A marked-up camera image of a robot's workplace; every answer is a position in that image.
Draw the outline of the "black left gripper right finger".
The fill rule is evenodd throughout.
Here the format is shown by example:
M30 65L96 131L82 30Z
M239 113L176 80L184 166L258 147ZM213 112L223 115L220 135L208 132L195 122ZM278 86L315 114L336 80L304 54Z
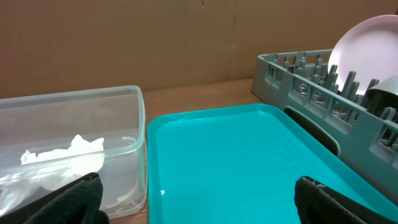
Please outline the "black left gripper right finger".
M302 224L397 224L309 176L296 181L294 202Z

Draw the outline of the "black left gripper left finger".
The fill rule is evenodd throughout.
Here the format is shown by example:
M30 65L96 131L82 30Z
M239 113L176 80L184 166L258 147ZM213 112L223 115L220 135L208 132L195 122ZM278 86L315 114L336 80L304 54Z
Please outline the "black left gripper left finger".
M100 210L103 184L95 172L1 217L1 224L109 224Z

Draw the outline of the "white tissue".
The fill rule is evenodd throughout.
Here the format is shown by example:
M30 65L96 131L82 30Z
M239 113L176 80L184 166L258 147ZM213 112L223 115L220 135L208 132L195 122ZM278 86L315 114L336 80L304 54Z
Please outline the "white tissue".
M104 150L103 144L104 138L89 142L77 134L72 139L68 149L54 149L39 154L26 150L21 155L21 164L35 164L92 152L102 152ZM102 168L103 162L102 157L90 155L69 164L24 170L2 176L1 215L10 212L41 187L48 191L54 191L90 172L98 172Z

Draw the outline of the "grey bowl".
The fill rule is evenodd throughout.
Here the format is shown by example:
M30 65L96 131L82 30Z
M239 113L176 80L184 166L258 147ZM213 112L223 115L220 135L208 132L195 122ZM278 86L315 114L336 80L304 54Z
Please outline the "grey bowl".
M397 110L397 88L397 76L389 77L371 87L368 91L368 111L375 116L380 116L385 108Z

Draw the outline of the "white round plate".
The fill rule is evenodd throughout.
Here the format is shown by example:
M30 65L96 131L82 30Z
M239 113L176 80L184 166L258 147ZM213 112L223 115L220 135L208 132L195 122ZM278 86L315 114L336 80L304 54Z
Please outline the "white round plate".
M350 29L335 45L328 68L336 65L336 84L342 91L349 72L363 95L372 79L384 81L397 75L397 16L370 18Z

